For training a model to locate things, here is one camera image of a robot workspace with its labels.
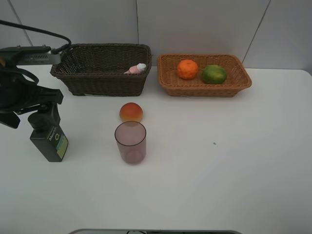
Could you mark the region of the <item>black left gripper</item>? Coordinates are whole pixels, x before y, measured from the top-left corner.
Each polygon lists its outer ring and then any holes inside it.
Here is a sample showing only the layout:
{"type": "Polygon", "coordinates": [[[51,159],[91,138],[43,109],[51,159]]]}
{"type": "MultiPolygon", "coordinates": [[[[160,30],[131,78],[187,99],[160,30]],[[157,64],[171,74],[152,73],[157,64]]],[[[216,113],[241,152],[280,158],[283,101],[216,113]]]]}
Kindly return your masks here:
{"type": "Polygon", "coordinates": [[[16,129],[20,118],[14,113],[48,103],[47,121],[59,126],[58,104],[63,94],[59,89],[38,85],[39,79],[31,72],[20,68],[0,69],[0,123],[16,129]]]}

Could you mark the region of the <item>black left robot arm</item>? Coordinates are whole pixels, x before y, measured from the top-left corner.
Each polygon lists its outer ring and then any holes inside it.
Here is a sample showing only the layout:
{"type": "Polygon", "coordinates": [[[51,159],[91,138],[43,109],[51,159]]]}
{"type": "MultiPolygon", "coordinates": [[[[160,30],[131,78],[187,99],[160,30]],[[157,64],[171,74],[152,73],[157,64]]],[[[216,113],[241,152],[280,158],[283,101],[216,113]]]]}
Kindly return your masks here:
{"type": "Polygon", "coordinates": [[[19,115],[29,112],[33,114],[28,121],[35,130],[60,124],[58,105],[63,101],[62,92],[39,86],[38,82],[34,74],[0,58],[1,124],[16,129],[19,115]]]}

